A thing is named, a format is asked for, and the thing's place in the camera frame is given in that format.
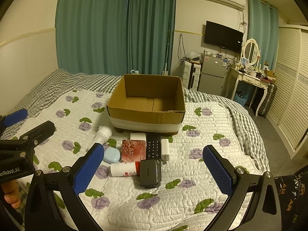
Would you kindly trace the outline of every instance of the louvered wardrobe door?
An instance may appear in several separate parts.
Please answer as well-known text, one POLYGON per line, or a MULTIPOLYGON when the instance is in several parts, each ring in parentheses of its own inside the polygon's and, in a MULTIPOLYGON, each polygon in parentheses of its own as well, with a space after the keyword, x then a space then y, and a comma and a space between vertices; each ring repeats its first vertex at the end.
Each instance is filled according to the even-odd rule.
POLYGON ((294 94, 280 127, 296 149, 308 126, 308 32, 302 31, 301 64, 294 94))
POLYGON ((269 110, 270 116, 277 124, 287 106, 294 86, 299 57, 299 41, 298 29, 279 29, 279 45, 275 66, 277 92, 269 110))

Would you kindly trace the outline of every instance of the wardrobe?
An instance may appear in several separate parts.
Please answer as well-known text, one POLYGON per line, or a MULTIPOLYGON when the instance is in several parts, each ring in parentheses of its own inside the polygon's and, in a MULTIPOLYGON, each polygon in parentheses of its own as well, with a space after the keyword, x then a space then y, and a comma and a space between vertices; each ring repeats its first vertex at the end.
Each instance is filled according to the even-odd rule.
POLYGON ((308 151, 308 27, 279 27, 275 66, 277 92, 267 118, 291 159, 308 151))

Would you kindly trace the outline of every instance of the vanity table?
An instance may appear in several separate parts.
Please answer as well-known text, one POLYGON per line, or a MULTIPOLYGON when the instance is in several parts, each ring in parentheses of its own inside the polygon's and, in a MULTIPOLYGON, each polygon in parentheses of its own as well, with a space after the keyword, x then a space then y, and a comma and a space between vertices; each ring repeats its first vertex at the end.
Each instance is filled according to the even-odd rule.
POLYGON ((263 97, 262 97, 262 99, 261 99, 261 101, 260 101, 260 103, 258 105, 257 110, 256 110, 256 116, 258 116, 259 108, 261 107, 261 105, 262 105, 262 103, 263 103, 263 101, 264 101, 264 99, 265 99, 265 97, 267 95, 267 87, 268 87, 269 84, 267 82, 261 81, 257 77, 253 77, 251 75, 244 74, 244 73, 236 70, 235 68, 231 68, 230 75, 229 75, 229 78, 228 78, 227 91, 226 91, 226 94, 225 94, 224 97, 227 97, 227 95, 228 95, 229 87, 230 87, 230 82, 231 82, 232 77, 236 78, 236 82, 235 82, 235 86, 234 86, 234 89, 233 89, 233 92, 232 92, 231 100, 233 100, 233 98, 234 98, 234 95, 235 95, 236 89, 238 87, 238 82, 239 81, 243 81, 243 82, 252 84, 252 85, 254 85, 256 87, 255 90, 254 90, 254 95, 253 95, 252 100, 250 102, 249 108, 251 107, 251 104, 254 101, 254 98, 255 98, 256 93, 257 93, 257 89, 258 88, 264 89, 263 97))

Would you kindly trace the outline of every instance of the blue basket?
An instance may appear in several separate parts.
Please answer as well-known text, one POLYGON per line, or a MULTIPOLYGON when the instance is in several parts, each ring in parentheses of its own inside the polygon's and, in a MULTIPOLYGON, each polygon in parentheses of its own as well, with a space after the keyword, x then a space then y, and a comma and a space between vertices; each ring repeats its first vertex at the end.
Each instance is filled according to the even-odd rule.
POLYGON ((234 95, 233 101, 241 104, 243 107, 248 100, 248 96, 245 95, 244 98, 239 97, 237 94, 234 95))

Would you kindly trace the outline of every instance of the teal curtain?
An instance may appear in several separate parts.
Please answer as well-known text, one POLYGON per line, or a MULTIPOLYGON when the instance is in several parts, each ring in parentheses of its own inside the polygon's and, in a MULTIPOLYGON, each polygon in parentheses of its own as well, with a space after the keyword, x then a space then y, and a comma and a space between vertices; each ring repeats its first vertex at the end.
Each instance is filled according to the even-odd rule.
POLYGON ((127 61, 142 74, 170 71, 176 0, 128 0, 127 61))
POLYGON ((71 73, 161 74, 176 0, 58 0, 58 65, 71 73))
POLYGON ((127 0, 58 0, 59 68, 71 73, 128 73, 126 21, 127 0))
POLYGON ((274 70, 278 48, 278 10, 261 0, 249 2, 249 32, 248 38, 254 38, 261 49, 261 68, 267 61, 269 69, 274 70))

